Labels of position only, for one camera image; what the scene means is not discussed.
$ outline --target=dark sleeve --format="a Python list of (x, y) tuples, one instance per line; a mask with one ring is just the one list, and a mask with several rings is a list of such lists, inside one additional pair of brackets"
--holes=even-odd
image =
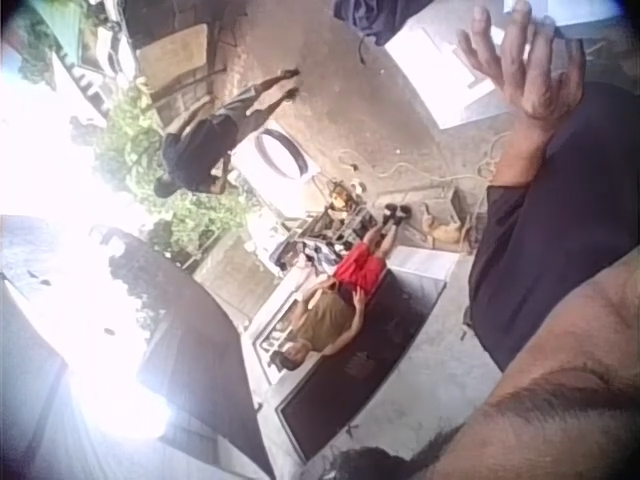
[(527, 191), (528, 187), (487, 188), (487, 225), (469, 275), (469, 296), (472, 303), (480, 285), (491, 270), (500, 264), (507, 251)]
[(173, 155), (173, 152), (179, 143), (180, 135), (176, 133), (167, 133), (164, 136), (164, 141), (162, 142), (162, 156), (167, 158)]
[(220, 180), (217, 175), (209, 175), (204, 180), (194, 182), (192, 185), (187, 186), (187, 190), (194, 193), (211, 193), (211, 188)]

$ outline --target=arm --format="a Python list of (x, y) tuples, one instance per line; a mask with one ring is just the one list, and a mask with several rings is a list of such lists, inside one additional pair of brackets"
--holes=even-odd
[(358, 288), (353, 292), (353, 305), (356, 307), (356, 314), (351, 321), (351, 326), (349, 327), (349, 330), (340, 335), (335, 342), (324, 349), (322, 352), (323, 355), (334, 355), (338, 353), (360, 332), (362, 329), (362, 322), (364, 321), (366, 303), (367, 297), (362, 289)]
[(545, 158), (550, 135), (516, 123), (496, 164), (491, 185), (524, 187), (535, 178)]
[(178, 117), (176, 120), (172, 122), (165, 129), (165, 134), (174, 134), (178, 137), (181, 137), (187, 127), (193, 122), (193, 120), (198, 116), (202, 108), (209, 102), (209, 98), (205, 97), (200, 103), (191, 107), (191, 111), (187, 113), (186, 117), (180, 118)]
[(492, 399), (554, 375), (568, 386), (640, 388), (640, 247), (567, 295), (505, 372)]
[(222, 195), (227, 189), (227, 176), (229, 175), (229, 167), (231, 166), (231, 154), (227, 153), (222, 159), (222, 174), (214, 177), (213, 185), (211, 185), (210, 193), (213, 195)]
[(307, 311), (309, 310), (309, 303), (311, 302), (313, 297), (316, 295), (316, 293), (319, 290), (324, 290), (325, 288), (328, 288), (335, 281), (336, 281), (335, 278), (328, 277), (328, 278), (316, 283), (313, 287), (311, 287), (309, 290), (307, 290), (302, 295), (302, 298), (300, 299), (300, 301), (296, 305), (296, 308), (295, 308), (295, 310), (293, 311), (293, 314), (292, 314), (291, 326), (292, 326), (294, 331), (297, 330), (300, 327), (300, 325), (302, 325), (302, 323), (303, 323), (303, 321), (304, 321), (304, 319), (305, 319), (305, 317), (307, 315)]
[(551, 20), (536, 24), (525, 63), (530, 18), (531, 6), (516, 4), (500, 55), (491, 38), (491, 16), (486, 8), (476, 7), (471, 35), (458, 32), (459, 47), (469, 65), (490, 78), (515, 109), (515, 126), (492, 180), (496, 186), (528, 185), (553, 134), (582, 100), (586, 64), (582, 43), (565, 41), (567, 70), (552, 75), (556, 27)]
[(324, 349), (322, 352), (323, 355), (335, 355), (340, 350), (342, 350), (345, 346), (347, 346), (351, 341), (360, 333), (362, 329), (362, 323), (364, 322), (364, 309), (357, 309), (356, 314), (351, 321), (351, 327), (349, 330), (344, 332), (342, 335), (338, 337), (338, 339)]

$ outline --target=black shoe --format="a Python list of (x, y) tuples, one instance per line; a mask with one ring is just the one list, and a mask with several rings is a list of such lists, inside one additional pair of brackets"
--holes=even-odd
[(300, 95), (300, 89), (298, 87), (293, 87), (284, 92), (285, 102), (293, 102)]
[(395, 203), (387, 203), (382, 212), (382, 226), (387, 225), (396, 216), (398, 206)]
[(300, 75), (300, 70), (298, 70), (297, 68), (291, 68), (289, 70), (280, 71), (280, 76), (286, 79), (295, 78), (298, 75)]
[(411, 207), (409, 205), (400, 205), (395, 218), (393, 219), (393, 224), (400, 225), (405, 220), (409, 220), (411, 218), (411, 213)]

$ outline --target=black shirt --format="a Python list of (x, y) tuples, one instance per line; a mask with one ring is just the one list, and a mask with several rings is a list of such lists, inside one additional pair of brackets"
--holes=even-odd
[(167, 173), (182, 188), (208, 193), (217, 180), (211, 169), (235, 148), (237, 138), (238, 126), (228, 115), (200, 120), (182, 138), (167, 134), (162, 147)]
[(587, 85), (531, 184), (489, 187), (470, 315), (501, 370), (560, 300), (638, 245), (639, 132), (639, 97)]

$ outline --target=sneaker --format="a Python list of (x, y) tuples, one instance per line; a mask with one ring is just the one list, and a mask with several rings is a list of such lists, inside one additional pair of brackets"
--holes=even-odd
[(411, 218), (411, 207), (409, 205), (400, 205), (398, 207), (398, 211), (396, 212), (393, 223), (395, 225), (400, 225), (405, 220), (409, 220)]
[(395, 203), (387, 203), (382, 211), (382, 225), (387, 225), (396, 216), (398, 206)]

